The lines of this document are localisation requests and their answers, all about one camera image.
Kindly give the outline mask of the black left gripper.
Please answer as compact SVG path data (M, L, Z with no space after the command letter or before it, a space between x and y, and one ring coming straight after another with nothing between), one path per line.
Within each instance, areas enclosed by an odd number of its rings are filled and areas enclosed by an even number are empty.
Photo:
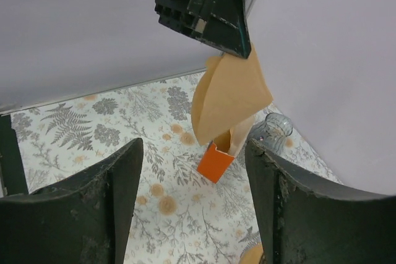
M251 52L245 0L155 0L158 22L243 59Z

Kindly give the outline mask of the brown paper coffee filter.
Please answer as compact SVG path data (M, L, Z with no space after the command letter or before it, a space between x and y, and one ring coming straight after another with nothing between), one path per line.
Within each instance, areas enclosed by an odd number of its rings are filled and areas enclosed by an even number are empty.
M254 46L247 59L226 53L209 57L205 65L191 106L192 129L200 145L273 101Z

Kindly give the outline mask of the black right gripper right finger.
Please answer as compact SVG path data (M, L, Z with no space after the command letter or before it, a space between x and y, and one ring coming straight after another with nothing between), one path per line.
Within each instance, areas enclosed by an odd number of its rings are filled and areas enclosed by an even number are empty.
M395 197L320 177L257 140L246 171L264 263L394 263Z

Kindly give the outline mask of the orange coffee filter box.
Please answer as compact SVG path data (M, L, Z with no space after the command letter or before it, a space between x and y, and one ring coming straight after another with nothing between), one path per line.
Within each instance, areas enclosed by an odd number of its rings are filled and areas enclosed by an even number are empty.
M234 159L234 156L219 151L216 144L211 143L198 164L197 172L209 181L217 183Z

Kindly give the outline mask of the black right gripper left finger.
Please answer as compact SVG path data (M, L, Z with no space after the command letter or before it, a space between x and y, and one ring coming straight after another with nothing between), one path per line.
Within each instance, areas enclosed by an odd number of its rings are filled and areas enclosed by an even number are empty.
M30 194L1 199L2 263L122 263L144 144Z

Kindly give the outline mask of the bamboo ring dripper stand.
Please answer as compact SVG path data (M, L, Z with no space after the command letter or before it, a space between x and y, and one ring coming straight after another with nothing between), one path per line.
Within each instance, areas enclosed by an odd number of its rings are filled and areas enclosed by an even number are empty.
M240 260L239 264L265 264L265 254L264 249L261 243L256 244L255 246L247 249L245 251Z

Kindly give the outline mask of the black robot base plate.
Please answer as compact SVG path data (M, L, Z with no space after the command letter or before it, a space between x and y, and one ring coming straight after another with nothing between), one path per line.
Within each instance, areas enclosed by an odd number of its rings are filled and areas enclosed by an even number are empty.
M1 187L5 196L28 194L27 181L11 116L1 116Z

